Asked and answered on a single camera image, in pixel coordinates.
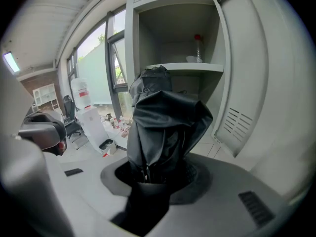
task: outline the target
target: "fluorescent light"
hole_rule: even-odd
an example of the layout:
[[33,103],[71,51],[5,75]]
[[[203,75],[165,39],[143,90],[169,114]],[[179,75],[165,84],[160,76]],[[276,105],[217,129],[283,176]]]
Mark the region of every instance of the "fluorescent light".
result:
[[18,65],[16,64],[13,56],[12,56],[12,53],[9,52],[7,54],[4,55],[4,58],[6,60],[6,62],[9,64],[10,68],[14,71],[14,72],[18,72],[20,71]]

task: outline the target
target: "office chair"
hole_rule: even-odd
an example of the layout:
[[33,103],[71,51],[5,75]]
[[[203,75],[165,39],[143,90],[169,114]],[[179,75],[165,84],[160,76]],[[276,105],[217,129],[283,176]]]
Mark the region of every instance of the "office chair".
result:
[[73,133],[78,133],[81,135],[81,133],[78,132],[81,129],[81,125],[75,120],[75,103],[72,101],[69,95],[65,96],[63,101],[66,111],[66,119],[64,119],[64,123],[67,137],[70,138]]

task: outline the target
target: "white ceiling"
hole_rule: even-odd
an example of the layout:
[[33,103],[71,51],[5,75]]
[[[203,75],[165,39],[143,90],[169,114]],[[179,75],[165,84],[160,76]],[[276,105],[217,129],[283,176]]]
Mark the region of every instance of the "white ceiling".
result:
[[52,65],[77,14],[90,0],[28,0],[1,40],[21,70]]

